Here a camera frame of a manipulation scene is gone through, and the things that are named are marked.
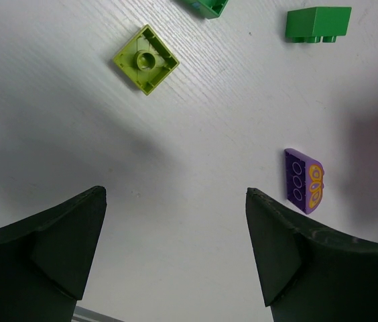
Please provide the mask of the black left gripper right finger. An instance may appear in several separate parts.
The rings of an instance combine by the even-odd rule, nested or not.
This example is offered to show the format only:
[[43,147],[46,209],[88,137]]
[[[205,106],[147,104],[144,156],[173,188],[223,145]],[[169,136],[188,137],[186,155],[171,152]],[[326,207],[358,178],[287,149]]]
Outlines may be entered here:
[[378,321],[378,243],[337,231],[249,188],[246,217],[274,321]]

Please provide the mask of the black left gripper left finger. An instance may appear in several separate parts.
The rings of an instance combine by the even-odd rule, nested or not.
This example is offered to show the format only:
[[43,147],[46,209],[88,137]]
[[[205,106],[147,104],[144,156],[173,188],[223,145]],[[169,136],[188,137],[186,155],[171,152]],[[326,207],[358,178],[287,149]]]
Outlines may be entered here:
[[71,321],[107,208],[94,186],[0,228],[0,321]]

